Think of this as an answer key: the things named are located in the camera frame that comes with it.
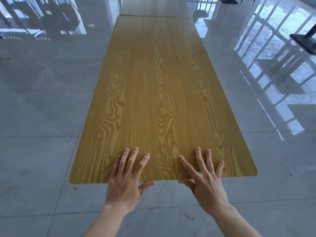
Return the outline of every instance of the wooden table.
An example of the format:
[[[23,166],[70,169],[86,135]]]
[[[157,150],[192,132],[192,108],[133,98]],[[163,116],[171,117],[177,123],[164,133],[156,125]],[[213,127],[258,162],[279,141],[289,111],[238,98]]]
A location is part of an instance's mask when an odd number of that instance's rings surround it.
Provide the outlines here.
[[[137,146],[140,181],[190,178],[195,148],[210,148],[223,177],[257,174],[191,19],[119,16],[105,55],[70,183],[106,183],[114,159]]]
[[[124,0],[120,15],[192,18],[186,0]]]

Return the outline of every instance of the glossy floor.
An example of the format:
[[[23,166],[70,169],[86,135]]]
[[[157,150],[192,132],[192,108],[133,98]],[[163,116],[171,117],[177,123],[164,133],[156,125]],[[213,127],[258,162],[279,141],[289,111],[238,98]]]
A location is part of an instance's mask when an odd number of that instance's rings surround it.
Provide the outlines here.
[[[104,204],[105,184],[68,179],[122,0],[59,1],[63,21],[28,0],[39,22],[1,0],[3,236],[80,236]],[[316,57],[289,34],[309,30],[316,11],[297,0],[206,1],[188,7],[259,172],[224,179],[228,199],[263,236],[313,236]],[[158,182],[136,209],[118,236],[222,236],[176,181]]]

